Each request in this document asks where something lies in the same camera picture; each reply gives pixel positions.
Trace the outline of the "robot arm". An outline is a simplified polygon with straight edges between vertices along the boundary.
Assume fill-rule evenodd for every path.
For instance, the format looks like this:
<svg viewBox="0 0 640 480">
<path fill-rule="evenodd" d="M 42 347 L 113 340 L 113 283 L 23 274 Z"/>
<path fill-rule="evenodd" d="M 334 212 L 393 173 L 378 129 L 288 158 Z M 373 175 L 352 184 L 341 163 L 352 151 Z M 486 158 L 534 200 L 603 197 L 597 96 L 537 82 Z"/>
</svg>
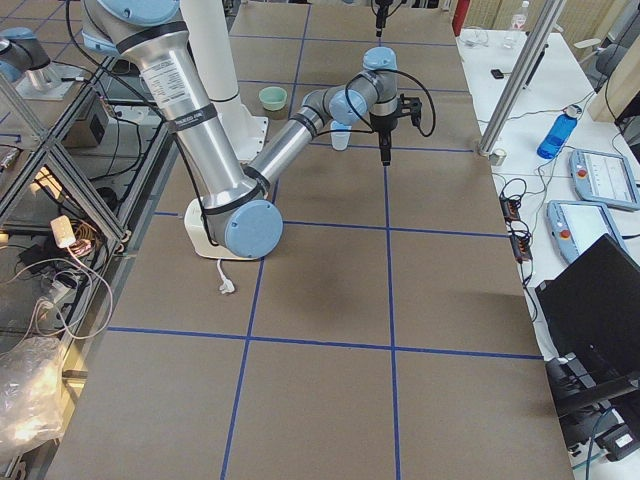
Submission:
<svg viewBox="0 0 640 480">
<path fill-rule="evenodd" d="M 397 57 L 388 47 L 368 50 L 362 71 L 346 84 L 308 94 L 256 158 L 242 165 L 228 137 L 228 116 L 208 92 L 215 81 L 197 70 L 207 60 L 222 77 L 235 75 L 220 2 L 85 1 L 82 16 L 88 48 L 124 58 L 140 71 L 185 161 L 204 184 L 200 218 L 214 247 L 240 259 L 274 250 L 283 219 L 265 197 L 332 121 L 352 125 L 369 119 L 382 163 L 391 160 L 391 133 L 409 100 L 398 92 Z"/>
</svg>

